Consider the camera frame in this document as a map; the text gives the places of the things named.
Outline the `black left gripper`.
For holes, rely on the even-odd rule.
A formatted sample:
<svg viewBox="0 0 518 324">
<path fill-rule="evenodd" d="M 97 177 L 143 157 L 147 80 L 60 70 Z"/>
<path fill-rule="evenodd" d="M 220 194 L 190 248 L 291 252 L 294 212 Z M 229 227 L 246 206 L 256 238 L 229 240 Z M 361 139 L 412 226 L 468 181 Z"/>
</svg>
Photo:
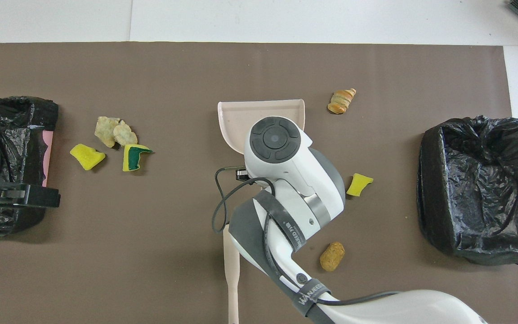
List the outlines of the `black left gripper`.
<svg viewBox="0 0 518 324">
<path fill-rule="evenodd" d="M 8 183 L 0 187 L 0 208 L 21 207 L 57 208 L 60 206 L 58 189 L 25 183 Z"/>
</svg>

